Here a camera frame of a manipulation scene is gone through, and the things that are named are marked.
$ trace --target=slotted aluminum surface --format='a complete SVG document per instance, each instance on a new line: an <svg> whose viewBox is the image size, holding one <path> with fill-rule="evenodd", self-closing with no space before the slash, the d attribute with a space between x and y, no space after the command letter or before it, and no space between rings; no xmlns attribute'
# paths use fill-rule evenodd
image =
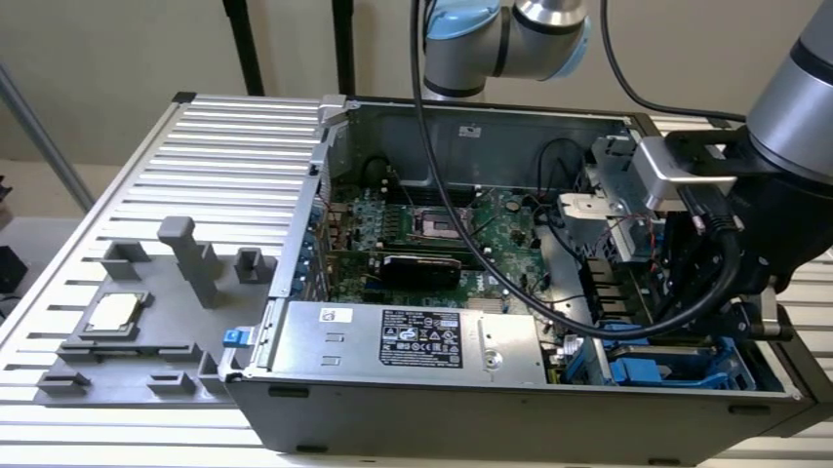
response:
<svg viewBox="0 0 833 468"><path fill-rule="evenodd" d="M219 252L232 253L245 245L280 254L292 176L308 158L312 140L317 141L316 109L315 100L203 96L191 106L168 109L24 298L13 314L17 319L0 329L0 463L367 466L348 457L269 452L235 409L46 409L29 404L33 383L54 361L53 351L104 278L98 265L84 260L102 254L109 240L137 238L145 249L161 253L164 246L152 241L153 226L165 215L183 214L201 221L205 227L196 237L213 241ZM710 128L702 119L662 117L654 122L666 132ZM833 253L799 269L779 299L833 377ZM418 459L379 459L375 463L379 467L524 465ZM791 439L750 439L701 465L831 466L833 422L815 425Z"/></svg>

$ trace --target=motherboard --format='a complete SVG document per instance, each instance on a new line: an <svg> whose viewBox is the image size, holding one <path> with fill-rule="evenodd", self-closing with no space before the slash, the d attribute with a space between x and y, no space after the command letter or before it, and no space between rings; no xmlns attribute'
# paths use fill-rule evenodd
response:
<svg viewBox="0 0 833 468"><path fill-rule="evenodd" d="M444 208L418 205L420 197L410 191L416 192L399 188L396 196L392 190L336 189L328 217L331 301L527 314L467 251ZM523 194L499 188L478 187L458 198L456 213L483 253L512 282L543 291L535 204L524 205Z"/></svg>

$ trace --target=warning label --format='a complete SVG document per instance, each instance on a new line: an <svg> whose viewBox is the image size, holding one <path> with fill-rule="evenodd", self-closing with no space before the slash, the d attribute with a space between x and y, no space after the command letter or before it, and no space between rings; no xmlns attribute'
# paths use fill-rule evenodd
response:
<svg viewBox="0 0 833 468"><path fill-rule="evenodd" d="M386 366L462 368L459 314L384 310L379 361Z"/></svg>

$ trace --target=gray post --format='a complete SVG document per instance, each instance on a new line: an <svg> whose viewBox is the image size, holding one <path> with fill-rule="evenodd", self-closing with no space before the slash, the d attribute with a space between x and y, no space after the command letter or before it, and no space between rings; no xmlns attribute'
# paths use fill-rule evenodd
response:
<svg viewBox="0 0 833 468"><path fill-rule="evenodd" d="M171 247L181 276L191 284L199 303L209 309L217 295L217 287L213 284L217 258L211 244L200 246L193 241L193 227L193 219L188 216L168 216L161 221L156 237Z"/></svg>
<svg viewBox="0 0 833 468"><path fill-rule="evenodd" d="M21 127L24 127L25 133L42 155L42 159L45 159L57 178L64 183L69 194L76 199L77 205L85 212L88 212L92 208L92 204L94 203L94 198L92 197L89 189L78 177L78 173L76 173L72 165L66 162L66 159L58 151L57 146L54 146L46 131L42 129L42 126L37 121L37 117L34 116L24 97L14 87L14 82L12 81L12 77L9 76L2 63L0 63L0 96L2 97L2 100L5 100L9 110L12 110L12 114L14 114L17 122L21 124Z"/></svg>

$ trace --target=black cable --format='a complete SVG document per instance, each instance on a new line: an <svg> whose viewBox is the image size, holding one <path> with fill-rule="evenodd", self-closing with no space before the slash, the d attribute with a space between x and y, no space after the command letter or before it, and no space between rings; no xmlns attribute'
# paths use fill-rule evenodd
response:
<svg viewBox="0 0 833 468"><path fill-rule="evenodd" d="M578 299L580 297L584 297L584 295L583 294L575 294L575 295L571 295L570 297L564 297L563 299L559 299L559 300L544 300L543 302L546 304L548 304L548 305L552 305L552 304L559 304L560 302L567 302L567 301L570 301L572 299Z"/></svg>
<svg viewBox="0 0 833 468"><path fill-rule="evenodd" d="M373 161L384 161L386 165L391 165L391 160L384 154L373 154L361 161L361 168L359 169L359 186L364 186L364 176L367 175L367 168Z"/></svg>
<svg viewBox="0 0 833 468"><path fill-rule="evenodd" d="M474 237L475 234L478 234L483 229L486 229L486 227L492 223L492 221L496 219L496 214L490 217L486 222L483 222L483 224L480 224L480 227L478 227L474 231L471 231L471 233L468 234L470 236Z"/></svg>
<svg viewBox="0 0 833 468"><path fill-rule="evenodd" d="M560 246L562 249L566 250L566 252L570 254L570 256L572 258L575 258L575 261L578 261L579 263L582 263L582 261L584 261L584 259L582 258L582 256L572 250L572 248L567 245L566 241L563 240L563 238L560 237L560 234L558 234L558 230L555 229L554 223L551 218L548 217L548 213L544 213L544 217L546 217L546 227L548 228L548 232L551 233L552 237L555 238L555 241L558 242L558 245Z"/></svg>
<svg viewBox="0 0 833 468"><path fill-rule="evenodd" d="M562 313L554 312L548 305L542 304L534 297L506 278L506 275L496 269L495 265L486 258L480 249L478 248L474 239L468 235L463 226L459 214L451 204L451 199L444 188L443 177L440 175L440 167L438 164L438 158L434 154L434 146L431 145L431 137L428 135L428 125L426 122L426 112L423 108L423 100L420 93L420 72L419 72L419 0L411 0L411 12L410 12L410 62L411 62L411 93L414 96L414 110L416 112L416 123L419 127L419 137L426 150L426 159L428 160L428 168L431 169L431 175L436 181L438 191L440 193L442 204L448 212L448 218L454 229L459 233L460 240L466 245L466 248L471 252L472 256L480 262L480 265L488 271L488 273L496 278L508 292L518 297L518 299L539 312L544 317L558 323L562 327L571 330L576 334L599 339L639 339L655 334L671 332L677 330L694 319L697 319L706 312L717 309L727 300L727 292L734 283L734 279L738 275L741 265L741 247L738 245L737 234L733 231L723 231L715 235L715 241L721 248L723 257L723 267L714 282L714 287L707 293L698 299L698 301L683 310L677 316L669 319L666 322L655 323L647 327L623 331L602 330L594 326L582 324L570 320Z"/></svg>
<svg viewBox="0 0 833 468"><path fill-rule="evenodd" d="M535 283L532 283L532 286L527 289L530 293L535 293L535 288L538 287L538 285L540 284L540 282L544 280L547 276L548 276L548 273L544 273L542 276L539 276L538 280L535 280Z"/></svg>
<svg viewBox="0 0 833 468"><path fill-rule="evenodd" d="M426 7L422 10L422 52L426 52L428 45L428 26L431 25L431 15L438 6L438 0L426 0Z"/></svg>
<svg viewBox="0 0 833 468"><path fill-rule="evenodd" d="M746 116L741 114L733 114L730 112L721 112L718 110L699 110L699 109L687 109L685 107L673 107L670 105L656 104L644 100L634 91L627 80L624 79L624 74L622 73L622 68L619 67L619 63L615 59L615 54L612 53L612 46L610 44L610 29L607 25L607 0L600 0L600 12L599 12L599 23L600 23L600 42L603 44L603 52L607 55L607 61L610 62L610 68L612 69L612 74L615 75L615 81L619 82L619 86L628 98L642 107L655 110L656 112L665 112L667 114L679 114L689 115L691 117L703 117L706 119L723 119L730 120L733 122L746 122Z"/></svg>
<svg viewBox="0 0 833 468"><path fill-rule="evenodd" d="M552 182L552 176L555 174L555 168L552 167L551 171L548 172L548 182L546 183L546 192L543 195L540 195L542 193L542 179L543 179L543 172L544 172L544 155L547 154L547 150L548 148L559 143L559 142L567 142L571 143L579 150L579 152L583 154L584 153L584 148L582 147L582 145L578 143L578 141L575 141L572 138L567 138L564 136L560 136L558 138L551 139L550 141L547 141L543 145L542 148L538 150L538 154L535 156L536 158L536 162L538 162L538 176L536 176L536 185L535 185L535 195L544 197L548 194L548 191L551 190L551 182ZM564 172L564 178L567 178L567 168L563 164L563 159L560 158L560 153L558 153L555 155L555 162L560 165L560 170Z"/></svg>

